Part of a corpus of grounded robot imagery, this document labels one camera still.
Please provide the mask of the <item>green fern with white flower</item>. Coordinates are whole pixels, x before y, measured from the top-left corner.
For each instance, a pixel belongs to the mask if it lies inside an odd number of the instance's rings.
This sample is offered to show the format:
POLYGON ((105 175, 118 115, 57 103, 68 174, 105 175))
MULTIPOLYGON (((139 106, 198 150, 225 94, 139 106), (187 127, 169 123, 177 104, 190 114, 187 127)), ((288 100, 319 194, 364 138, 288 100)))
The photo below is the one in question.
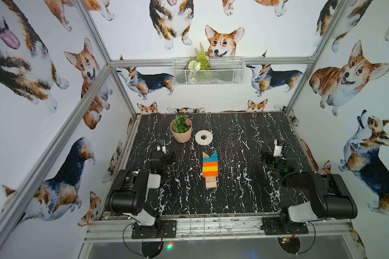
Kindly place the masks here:
POLYGON ((201 43, 199 48, 195 48, 195 54, 190 57, 185 67, 190 84, 203 83, 211 77, 209 59, 201 43))

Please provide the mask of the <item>yellow rectangular block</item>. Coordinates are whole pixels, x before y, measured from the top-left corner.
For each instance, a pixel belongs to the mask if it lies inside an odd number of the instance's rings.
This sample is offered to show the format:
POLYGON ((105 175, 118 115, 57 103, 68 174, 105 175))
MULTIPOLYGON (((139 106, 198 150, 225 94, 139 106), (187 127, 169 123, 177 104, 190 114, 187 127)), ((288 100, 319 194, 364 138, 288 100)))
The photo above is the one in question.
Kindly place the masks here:
POLYGON ((203 173, 217 173, 218 167, 217 166, 207 166, 202 168, 203 173))

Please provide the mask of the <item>blue rectangular block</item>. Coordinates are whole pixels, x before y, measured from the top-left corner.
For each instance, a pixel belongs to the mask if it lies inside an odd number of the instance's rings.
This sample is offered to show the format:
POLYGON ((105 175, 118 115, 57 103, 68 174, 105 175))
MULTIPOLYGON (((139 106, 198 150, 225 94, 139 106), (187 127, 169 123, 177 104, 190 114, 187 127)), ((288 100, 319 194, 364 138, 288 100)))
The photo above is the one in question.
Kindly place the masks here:
POLYGON ((218 158, 217 157, 210 157, 210 158, 204 158, 203 163, 217 163, 218 158))

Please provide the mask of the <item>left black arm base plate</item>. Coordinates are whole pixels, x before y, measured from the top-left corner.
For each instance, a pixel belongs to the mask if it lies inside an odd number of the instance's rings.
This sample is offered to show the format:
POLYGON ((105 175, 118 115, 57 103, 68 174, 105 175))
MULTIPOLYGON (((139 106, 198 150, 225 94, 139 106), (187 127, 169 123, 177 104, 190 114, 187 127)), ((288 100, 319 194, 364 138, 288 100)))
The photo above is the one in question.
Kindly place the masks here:
POLYGON ((132 239, 175 238, 177 230, 176 220, 156 221, 153 226, 141 226, 134 223, 132 239))

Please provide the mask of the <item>orange rectangular block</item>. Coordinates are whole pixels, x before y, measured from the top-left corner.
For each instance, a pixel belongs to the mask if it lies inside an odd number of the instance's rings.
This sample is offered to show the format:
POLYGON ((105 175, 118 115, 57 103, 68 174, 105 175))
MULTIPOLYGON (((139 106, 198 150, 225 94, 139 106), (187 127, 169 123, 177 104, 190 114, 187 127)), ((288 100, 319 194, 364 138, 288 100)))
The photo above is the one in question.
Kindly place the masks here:
POLYGON ((217 167, 217 166, 218 166, 218 162, 203 163, 203 167, 217 167))
POLYGON ((203 178, 206 178, 206 177, 218 177, 218 171, 203 172, 202 173, 202 177, 203 178))

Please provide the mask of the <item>terracotta pot with green plant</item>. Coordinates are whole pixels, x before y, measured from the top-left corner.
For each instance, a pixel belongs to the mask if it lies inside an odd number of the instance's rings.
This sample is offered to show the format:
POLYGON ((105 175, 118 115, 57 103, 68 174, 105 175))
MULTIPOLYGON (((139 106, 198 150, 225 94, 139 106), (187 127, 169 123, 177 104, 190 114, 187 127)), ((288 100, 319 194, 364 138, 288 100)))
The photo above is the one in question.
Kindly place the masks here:
POLYGON ((185 115, 180 115, 170 124, 173 137, 179 143, 186 143, 192 136, 192 122, 185 115))

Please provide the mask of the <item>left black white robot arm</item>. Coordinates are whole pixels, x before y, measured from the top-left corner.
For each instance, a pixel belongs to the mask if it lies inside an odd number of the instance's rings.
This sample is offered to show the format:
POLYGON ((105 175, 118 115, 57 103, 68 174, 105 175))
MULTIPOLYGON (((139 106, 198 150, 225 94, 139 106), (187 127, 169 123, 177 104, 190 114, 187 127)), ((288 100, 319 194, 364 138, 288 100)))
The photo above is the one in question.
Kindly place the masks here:
POLYGON ((146 201, 150 190, 161 187, 166 168, 175 159, 174 151, 153 151, 147 170, 121 169, 105 200, 105 210, 125 215, 141 227, 159 229, 159 215, 147 206, 146 201))

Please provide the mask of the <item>teal triangle block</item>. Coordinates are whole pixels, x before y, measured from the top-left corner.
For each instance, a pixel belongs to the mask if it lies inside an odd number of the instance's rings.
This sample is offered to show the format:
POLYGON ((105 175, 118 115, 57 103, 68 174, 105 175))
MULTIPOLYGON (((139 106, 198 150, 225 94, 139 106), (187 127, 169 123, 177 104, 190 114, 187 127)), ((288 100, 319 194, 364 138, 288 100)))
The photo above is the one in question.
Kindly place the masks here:
POLYGON ((214 152, 211 154, 210 158, 218 158, 217 152, 214 151, 214 152))

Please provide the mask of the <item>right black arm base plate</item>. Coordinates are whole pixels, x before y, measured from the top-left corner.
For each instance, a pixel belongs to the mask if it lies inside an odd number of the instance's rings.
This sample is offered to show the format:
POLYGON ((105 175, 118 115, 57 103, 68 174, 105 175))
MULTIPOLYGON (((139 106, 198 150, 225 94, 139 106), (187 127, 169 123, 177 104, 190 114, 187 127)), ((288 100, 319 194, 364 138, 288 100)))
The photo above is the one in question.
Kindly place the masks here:
POLYGON ((292 222, 279 217, 262 218, 260 229, 266 235, 293 235, 308 234, 309 230, 305 223, 292 222))

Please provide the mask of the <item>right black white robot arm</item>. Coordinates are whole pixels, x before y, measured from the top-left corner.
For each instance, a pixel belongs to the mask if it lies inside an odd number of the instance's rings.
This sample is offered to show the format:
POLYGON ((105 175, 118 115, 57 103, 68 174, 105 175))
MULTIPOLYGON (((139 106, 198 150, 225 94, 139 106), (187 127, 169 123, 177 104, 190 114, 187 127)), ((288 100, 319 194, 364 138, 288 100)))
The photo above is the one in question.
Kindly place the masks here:
POLYGON ((261 159, 273 166, 279 177, 279 185, 308 191, 307 202, 282 208, 280 217, 285 222, 306 223, 357 217, 357 205, 340 175, 304 172, 296 167, 295 159, 274 156, 268 151, 262 151, 261 159))

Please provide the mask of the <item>white tape roll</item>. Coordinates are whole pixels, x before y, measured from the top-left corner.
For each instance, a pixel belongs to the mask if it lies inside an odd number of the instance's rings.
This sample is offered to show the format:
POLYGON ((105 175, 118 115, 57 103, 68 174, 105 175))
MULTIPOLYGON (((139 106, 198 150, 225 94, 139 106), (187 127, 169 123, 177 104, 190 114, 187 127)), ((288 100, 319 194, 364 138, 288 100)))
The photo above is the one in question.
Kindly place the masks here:
POLYGON ((195 134, 194 139, 197 144, 207 146, 212 143, 213 134, 207 130, 200 130, 195 134))

